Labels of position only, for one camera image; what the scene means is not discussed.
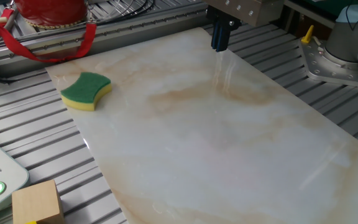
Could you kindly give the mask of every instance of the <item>wooden block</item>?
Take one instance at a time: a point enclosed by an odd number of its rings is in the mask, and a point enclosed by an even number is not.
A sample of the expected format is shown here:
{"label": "wooden block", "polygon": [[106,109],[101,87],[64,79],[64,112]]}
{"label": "wooden block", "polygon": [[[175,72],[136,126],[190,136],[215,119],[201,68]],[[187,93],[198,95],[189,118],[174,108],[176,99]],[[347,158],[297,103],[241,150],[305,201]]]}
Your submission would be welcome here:
{"label": "wooden block", "polygon": [[54,180],[12,194],[13,224],[64,224],[62,202]]}

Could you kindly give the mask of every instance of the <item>red strap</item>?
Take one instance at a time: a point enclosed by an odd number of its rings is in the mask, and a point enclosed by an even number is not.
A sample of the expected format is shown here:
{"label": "red strap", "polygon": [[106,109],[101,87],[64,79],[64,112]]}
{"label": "red strap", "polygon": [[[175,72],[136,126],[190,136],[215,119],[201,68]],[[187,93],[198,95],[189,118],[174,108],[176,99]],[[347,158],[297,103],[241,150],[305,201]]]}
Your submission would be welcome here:
{"label": "red strap", "polygon": [[1,17],[6,17],[6,19],[9,19],[14,11],[15,10],[13,10],[13,9],[4,9],[4,12],[2,12]]}
{"label": "red strap", "polygon": [[86,55],[86,53],[89,52],[92,43],[93,43],[93,39],[94,36],[96,34],[96,24],[87,24],[86,25],[86,32],[85,32],[85,36],[84,36],[84,41],[82,41],[81,47],[80,49],[78,49],[76,55],[73,56],[67,56],[65,58],[62,59],[46,59],[46,60],[42,60],[37,58],[35,55],[33,55],[30,50],[28,50],[26,47],[24,47],[21,43],[19,43],[19,41],[17,41],[10,33],[8,30],[6,30],[5,28],[3,28],[3,26],[1,26],[0,24],[0,37],[2,37],[5,41],[6,47],[11,50],[11,52],[13,52],[16,55],[20,55],[26,58],[29,58],[31,60],[36,60],[39,62],[61,62],[64,60],[70,60],[73,58],[79,58],[79,57],[84,57]]}

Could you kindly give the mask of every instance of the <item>white marble surface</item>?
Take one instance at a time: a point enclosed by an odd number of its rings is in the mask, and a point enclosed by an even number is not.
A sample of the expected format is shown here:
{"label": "white marble surface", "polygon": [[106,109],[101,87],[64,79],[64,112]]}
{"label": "white marble surface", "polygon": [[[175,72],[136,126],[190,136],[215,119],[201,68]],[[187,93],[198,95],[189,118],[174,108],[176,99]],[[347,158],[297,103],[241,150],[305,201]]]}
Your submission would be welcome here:
{"label": "white marble surface", "polygon": [[47,69],[130,224],[358,223],[358,140],[194,29]]}

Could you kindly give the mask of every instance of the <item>green scouring pad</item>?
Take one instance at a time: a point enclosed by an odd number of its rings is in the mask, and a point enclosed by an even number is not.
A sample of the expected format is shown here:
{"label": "green scouring pad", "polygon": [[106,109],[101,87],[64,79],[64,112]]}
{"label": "green scouring pad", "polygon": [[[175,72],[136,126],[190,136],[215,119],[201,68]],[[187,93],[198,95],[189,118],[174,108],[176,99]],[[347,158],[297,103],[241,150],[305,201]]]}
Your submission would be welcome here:
{"label": "green scouring pad", "polygon": [[108,92],[111,91],[110,79],[91,72],[81,72],[74,84],[62,90],[62,100],[69,107],[94,111],[96,104]]}

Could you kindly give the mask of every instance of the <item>metal bracket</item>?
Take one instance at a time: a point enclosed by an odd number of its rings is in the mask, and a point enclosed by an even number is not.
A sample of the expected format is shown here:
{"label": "metal bracket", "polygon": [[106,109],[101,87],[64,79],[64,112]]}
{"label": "metal bracket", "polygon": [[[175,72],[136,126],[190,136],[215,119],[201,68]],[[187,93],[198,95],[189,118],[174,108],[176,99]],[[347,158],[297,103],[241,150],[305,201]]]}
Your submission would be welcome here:
{"label": "metal bracket", "polygon": [[314,80],[358,87],[358,63],[346,62],[328,53],[325,41],[304,44],[299,40],[307,75]]}

